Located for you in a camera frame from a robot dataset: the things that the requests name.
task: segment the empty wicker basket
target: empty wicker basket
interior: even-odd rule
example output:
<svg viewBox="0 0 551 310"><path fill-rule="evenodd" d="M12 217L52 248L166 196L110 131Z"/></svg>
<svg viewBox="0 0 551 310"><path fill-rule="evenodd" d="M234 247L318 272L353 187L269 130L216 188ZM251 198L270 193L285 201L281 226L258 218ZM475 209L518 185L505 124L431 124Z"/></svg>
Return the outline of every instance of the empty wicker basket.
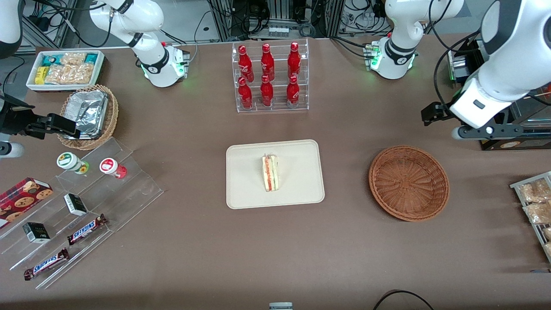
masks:
<svg viewBox="0 0 551 310"><path fill-rule="evenodd" d="M440 163L422 149L404 145L387 148L375 157L369 187L385 211L409 222L435 217L450 196Z"/></svg>
<svg viewBox="0 0 551 310"><path fill-rule="evenodd" d="M57 135L57 137L61 140L61 143L67 147L76 148L82 151L89 151L91 149L95 149L100 145L104 144L107 140L109 140L109 138L113 135L113 132L115 131L115 127L117 125L117 117L118 117L117 98L115 98L111 90L109 90L107 87L103 85L94 85L92 87L86 87L86 88L77 90L77 92L91 92L92 90L101 90L102 92L106 93L109 96L107 111L105 112L103 133L96 140L69 140L69 139L63 138L61 135ZM65 100L65 104L61 108L61 115L65 113L65 109L67 108L67 103L69 102L69 98Z"/></svg>

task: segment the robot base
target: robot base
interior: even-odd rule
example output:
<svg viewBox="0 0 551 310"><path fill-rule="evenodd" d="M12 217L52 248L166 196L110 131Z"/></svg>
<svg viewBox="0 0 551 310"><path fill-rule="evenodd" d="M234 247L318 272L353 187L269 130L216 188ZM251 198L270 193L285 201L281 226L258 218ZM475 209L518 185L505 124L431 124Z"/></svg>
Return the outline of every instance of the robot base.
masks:
<svg viewBox="0 0 551 310"><path fill-rule="evenodd" d="M386 41L388 41L388 38L382 38L379 41L373 41L370 45L370 49L364 48L364 56L372 57L372 59L365 60L365 66L368 71L375 71L383 78L399 79L413 66L415 55L411 57L409 62L406 61L402 65L397 65L394 63L394 60L386 54Z"/></svg>
<svg viewBox="0 0 551 310"><path fill-rule="evenodd" d="M169 60L159 73L148 73L142 66L145 77L157 87L168 87L180 79L187 78L187 71L190 66L190 54L188 52L184 53L173 46L166 46L165 49L169 52Z"/></svg>

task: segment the brown table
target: brown table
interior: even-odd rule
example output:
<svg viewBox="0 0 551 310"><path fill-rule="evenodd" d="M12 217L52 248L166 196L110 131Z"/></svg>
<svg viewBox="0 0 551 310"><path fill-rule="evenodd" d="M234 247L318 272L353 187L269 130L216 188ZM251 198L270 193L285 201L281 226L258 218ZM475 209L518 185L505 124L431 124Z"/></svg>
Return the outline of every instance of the brown table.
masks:
<svg viewBox="0 0 551 310"><path fill-rule="evenodd" d="M189 78L164 89L142 77L130 49L104 50L100 82L121 110L115 137L167 191L47 290L25 286L0 256L0 308L267 309L292 301L297 310L369 309L402 288L436 309L550 309L551 275L528 273L545 256L508 186L548 171L549 152L482 152L450 137L456 121L424 127L420 110L437 100L432 73L444 51L432 36L397 81L366 72L332 41L309 42L311 108L278 115L237 114L230 44L201 45ZM450 98L451 86L441 89ZM26 101L47 113L66 97L29 91ZM299 139L320 145L323 202L227 207L229 146ZM61 172L54 159L68 149L56 136L13 140L27 153L0 162L0 189ZM399 144L428 151L448 173L449 203L430 221L391 217L367 189L372 159ZM380 309L408 307L423 305L393 296Z"/></svg>

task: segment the foil-covered container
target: foil-covered container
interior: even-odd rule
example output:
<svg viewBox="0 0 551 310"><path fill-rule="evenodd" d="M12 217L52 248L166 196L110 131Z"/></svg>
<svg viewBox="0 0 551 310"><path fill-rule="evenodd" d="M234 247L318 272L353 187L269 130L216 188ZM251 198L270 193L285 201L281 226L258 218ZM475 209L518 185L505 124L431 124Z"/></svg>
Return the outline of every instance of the foil-covered container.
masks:
<svg viewBox="0 0 551 310"><path fill-rule="evenodd" d="M69 97L63 117L77 123L80 140L95 140L101 136L109 96L100 91L77 92Z"/></svg>

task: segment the coca-cola bottle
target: coca-cola bottle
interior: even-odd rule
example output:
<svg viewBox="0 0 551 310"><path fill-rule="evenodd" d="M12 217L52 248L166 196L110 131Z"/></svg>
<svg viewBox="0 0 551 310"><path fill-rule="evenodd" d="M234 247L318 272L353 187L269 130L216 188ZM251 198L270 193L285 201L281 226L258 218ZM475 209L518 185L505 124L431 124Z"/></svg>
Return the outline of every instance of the coca-cola bottle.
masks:
<svg viewBox="0 0 551 310"><path fill-rule="evenodd" d="M287 106L291 109L296 108L299 105L299 85L296 83L296 75L292 75L289 78L289 85L287 85Z"/></svg>
<svg viewBox="0 0 551 310"><path fill-rule="evenodd" d="M244 77L239 77L237 80L239 82L239 88L237 92L239 93L239 99L243 109L250 110L252 109L252 92L251 88L247 85L247 80Z"/></svg>
<svg viewBox="0 0 551 310"><path fill-rule="evenodd" d="M262 94L262 104L268 108L272 106L274 101L274 88L270 83L270 77L267 74L262 76L260 93Z"/></svg>
<svg viewBox="0 0 551 310"><path fill-rule="evenodd" d="M287 58L288 71L287 74L289 78L294 74L299 76L300 73L300 54L299 54L299 44L297 42L291 43L291 53L289 53L289 58Z"/></svg>
<svg viewBox="0 0 551 310"><path fill-rule="evenodd" d="M262 44L262 59L260 59L262 64L262 74L267 74L270 81L273 81L276 78L276 66L274 64L274 56L270 52L270 44Z"/></svg>
<svg viewBox="0 0 551 310"><path fill-rule="evenodd" d="M247 55L247 48L244 45L240 45L237 50L239 51L239 71L249 83L255 80L255 74L252 73L252 61Z"/></svg>

